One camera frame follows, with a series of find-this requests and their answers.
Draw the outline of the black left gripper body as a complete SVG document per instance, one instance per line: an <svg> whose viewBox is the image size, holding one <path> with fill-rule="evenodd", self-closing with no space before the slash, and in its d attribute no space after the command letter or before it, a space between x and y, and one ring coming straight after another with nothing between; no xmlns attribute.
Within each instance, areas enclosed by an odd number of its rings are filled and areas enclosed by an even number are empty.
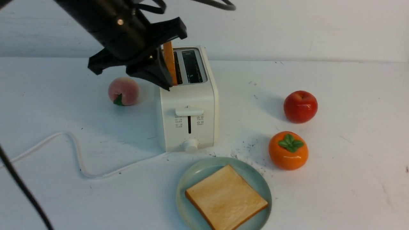
<svg viewBox="0 0 409 230"><path fill-rule="evenodd" d="M168 41L187 38L187 28L179 17L150 23L140 10L136 10L135 14L120 13L105 28L94 32L93 37L103 48L130 65Z"/></svg>

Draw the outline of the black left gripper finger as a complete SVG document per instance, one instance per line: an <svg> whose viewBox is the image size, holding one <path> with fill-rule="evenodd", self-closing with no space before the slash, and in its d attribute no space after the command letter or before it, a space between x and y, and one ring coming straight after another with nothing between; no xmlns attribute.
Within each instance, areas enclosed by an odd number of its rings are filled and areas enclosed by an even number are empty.
<svg viewBox="0 0 409 230"><path fill-rule="evenodd" d="M126 73L130 77L146 80L166 91L173 87L173 80L161 48L156 48L153 53L127 65Z"/></svg>
<svg viewBox="0 0 409 230"><path fill-rule="evenodd" d="M88 60L88 69L96 75L102 74L102 72L109 68L115 66L127 65L128 61L120 60L115 57L109 50L103 48L97 54L93 55Z"/></svg>

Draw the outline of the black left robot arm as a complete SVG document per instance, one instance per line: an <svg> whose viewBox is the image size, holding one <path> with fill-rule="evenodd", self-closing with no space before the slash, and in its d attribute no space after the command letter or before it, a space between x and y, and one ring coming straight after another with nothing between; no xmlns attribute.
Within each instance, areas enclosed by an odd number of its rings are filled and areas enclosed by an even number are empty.
<svg viewBox="0 0 409 230"><path fill-rule="evenodd" d="M161 46L176 38L186 38L186 26L179 17L151 23L142 13L164 14L164 1L156 0L157 6L131 0L56 3L103 46L88 61L88 69L96 75L109 67L125 66L130 77L147 80L165 90L173 86Z"/></svg>

